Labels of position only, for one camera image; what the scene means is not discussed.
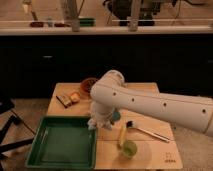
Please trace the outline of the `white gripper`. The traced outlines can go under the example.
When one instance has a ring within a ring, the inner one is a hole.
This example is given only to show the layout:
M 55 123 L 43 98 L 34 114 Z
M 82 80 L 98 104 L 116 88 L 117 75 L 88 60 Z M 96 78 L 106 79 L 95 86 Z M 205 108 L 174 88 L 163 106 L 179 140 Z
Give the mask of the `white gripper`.
M 113 115 L 112 112 L 100 113 L 100 112 L 92 111 L 90 119 L 93 119 L 93 120 L 96 120 L 97 122 L 102 122 L 102 123 L 104 123 L 104 122 L 111 123 L 112 115 Z

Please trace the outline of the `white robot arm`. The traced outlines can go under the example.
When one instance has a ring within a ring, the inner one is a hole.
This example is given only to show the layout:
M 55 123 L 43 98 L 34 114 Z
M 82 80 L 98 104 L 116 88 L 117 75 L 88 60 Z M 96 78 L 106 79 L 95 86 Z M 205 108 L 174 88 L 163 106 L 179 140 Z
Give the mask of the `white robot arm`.
M 117 70 L 106 72 L 91 88 L 91 114 L 109 121 L 115 108 L 176 123 L 213 137 L 213 99 L 129 89 Z

